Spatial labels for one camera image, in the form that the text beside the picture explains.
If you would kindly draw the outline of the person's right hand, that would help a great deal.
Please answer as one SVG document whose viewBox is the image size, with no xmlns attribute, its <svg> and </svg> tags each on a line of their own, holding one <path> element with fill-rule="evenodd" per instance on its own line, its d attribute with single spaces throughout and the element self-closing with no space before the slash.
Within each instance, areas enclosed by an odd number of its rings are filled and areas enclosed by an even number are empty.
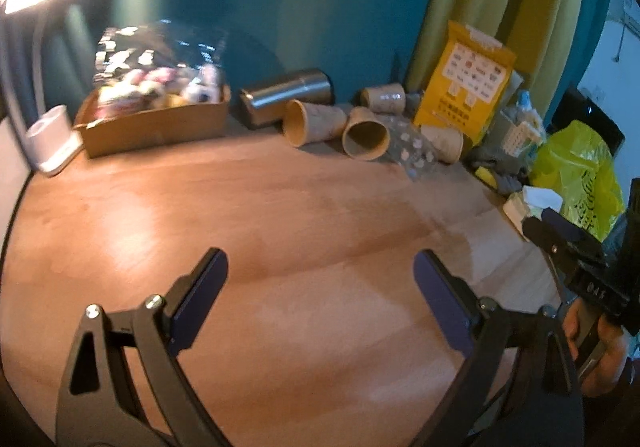
<svg viewBox="0 0 640 447">
<path fill-rule="evenodd" d="M 567 309 L 562 327 L 565 333 L 570 355 L 578 359 L 577 339 L 585 323 L 586 305 L 577 297 Z M 593 351 L 594 357 L 587 363 L 587 370 L 580 378 L 582 395 L 597 398 L 611 393 L 623 375 L 628 358 L 630 335 L 624 328 L 612 325 L 605 315 L 597 322 L 598 343 Z"/>
</svg>

